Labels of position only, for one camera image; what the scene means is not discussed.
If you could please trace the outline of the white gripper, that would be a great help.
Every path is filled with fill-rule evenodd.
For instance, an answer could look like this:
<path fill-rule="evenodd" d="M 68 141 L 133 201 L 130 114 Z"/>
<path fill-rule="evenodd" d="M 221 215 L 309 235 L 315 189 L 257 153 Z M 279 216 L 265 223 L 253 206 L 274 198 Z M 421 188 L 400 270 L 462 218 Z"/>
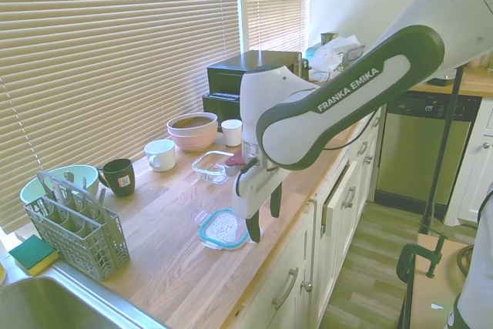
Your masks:
<path fill-rule="evenodd" d="M 261 238 L 258 211 L 270 197 L 270 214 L 280 215 L 282 200 L 282 182 L 287 177 L 287 170 L 250 169 L 239 173 L 233 186 L 233 211 L 246 219 L 246 228 L 250 239 L 259 243 Z"/>

